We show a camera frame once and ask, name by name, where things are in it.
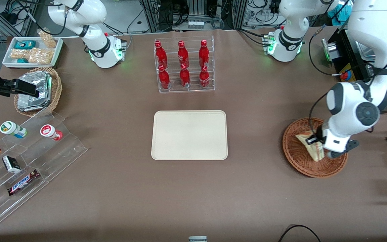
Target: blue object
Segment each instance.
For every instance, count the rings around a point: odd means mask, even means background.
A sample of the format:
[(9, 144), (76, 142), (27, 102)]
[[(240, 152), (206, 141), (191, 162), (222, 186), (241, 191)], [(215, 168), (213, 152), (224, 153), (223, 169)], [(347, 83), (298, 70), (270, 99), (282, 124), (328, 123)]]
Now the blue object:
[(27, 59), (17, 59), (17, 63), (29, 63)]
[[(328, 12), (328, 17), (332, 18), (342, 7), (343, 5), (338, 4), (332, 11)], [(346, 5), (344, 8), (338, 13), (338, 15), (332, 19), (333, 26), (342, 25), (352, 13), (352, 6)]]

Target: cloth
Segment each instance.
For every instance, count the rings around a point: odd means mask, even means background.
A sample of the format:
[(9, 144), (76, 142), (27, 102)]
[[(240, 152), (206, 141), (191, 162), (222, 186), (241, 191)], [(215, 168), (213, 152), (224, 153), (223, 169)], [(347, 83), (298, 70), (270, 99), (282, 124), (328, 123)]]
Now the cloth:
[[(338, 4), (332, 11), (328, 12), (328, 17), (332, 18), (341, 8), (343, 5)], [(346, 5), (344, 8), (337, 14), (335, 18), (332, 19), (332, 25), (333, 26), (340, 26), (342, 25), (350, 16), (352, 13), (352, 6)]]

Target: white tray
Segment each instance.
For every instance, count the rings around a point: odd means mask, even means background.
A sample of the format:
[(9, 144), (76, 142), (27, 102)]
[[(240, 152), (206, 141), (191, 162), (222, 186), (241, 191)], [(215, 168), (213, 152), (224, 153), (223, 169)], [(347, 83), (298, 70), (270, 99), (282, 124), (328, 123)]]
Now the white tray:
[(158, 111), (153, 123), (155, 160), (224, 160), (226, 114), (221, 110)]
[(11, 43), (8, 47), (8, 50), (4, 56), (3, 65), (10, 68), (35, 68), (35, 67), (52, 67), (55, 66), (56, 61), (58, 59), (60, 50), (62, 49), (63, 40), (62, 38), (54, 37), (56, 40), (55, 54), (53, 55), (52, 61), (49, 65), (41, 65), (37, 63), (17, 63), (17, 59), (10, 58), (11, 50), (14, 48), (14, 45), (17, 41), (24, 40), (35, 40), (35, 47), (40, 49), (48, 49), (48, 47), (44, 44), (40, 37), (14, 37), (11, 40)]

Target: foil-wrapped food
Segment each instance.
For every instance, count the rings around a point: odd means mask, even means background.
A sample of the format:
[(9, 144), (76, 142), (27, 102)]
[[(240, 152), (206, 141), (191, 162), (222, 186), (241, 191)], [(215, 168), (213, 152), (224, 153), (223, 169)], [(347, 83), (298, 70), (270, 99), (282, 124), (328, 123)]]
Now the foil-wrapped food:
[(20, 80), (34, 84), (39, 91), (38, 98), (19, 94), (17, 108), (20, 111), (28, 112), (33, 110), (44, 109), (52, 100), (52, 76), (48, 72), (38, 71), (22, 75)]

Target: brown tablecloth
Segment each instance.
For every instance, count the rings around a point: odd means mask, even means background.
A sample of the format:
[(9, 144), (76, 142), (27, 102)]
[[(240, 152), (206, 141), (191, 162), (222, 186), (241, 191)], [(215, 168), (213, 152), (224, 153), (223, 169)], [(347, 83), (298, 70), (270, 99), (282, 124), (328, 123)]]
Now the brown tablecloth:
[[(333, 30), (312, 44), (313, 60), (330, 73), (335, 70), (326, 66), (320, 39)], [(159, 94), (154, 38), (209, 34), (215, 37), (216, 91)], [(360, 147), (332, 178), (307, 178), (283, 155), (285, 128), (306, 117), (336, 82), (313, 68), (307, 45), (295, 60), (280, 63), (236, 31), (133, 40), (126, 61), (110, 69), (90, 60), (80, 38), (64, 40), (56, 112), (90, 150), (0, 224), (0, 241), (167, 242), (193, 235), (210, 242), (277, 241), (290, 224), (311, 227), (323, 241), (387, 241), (387, 115), (373, 133), (353, 136)], [(4, 67), (1, 76), (25, 72)], [(151, 158), (155, 112), (204, 109), (227, 114), (226, 160)], [(329, 115), (322, 101), (314, 116)], [(12, 98), (0, 96), (0, 124), (26, 119)], [(287, 237), (315, 241), (303, 228)]]

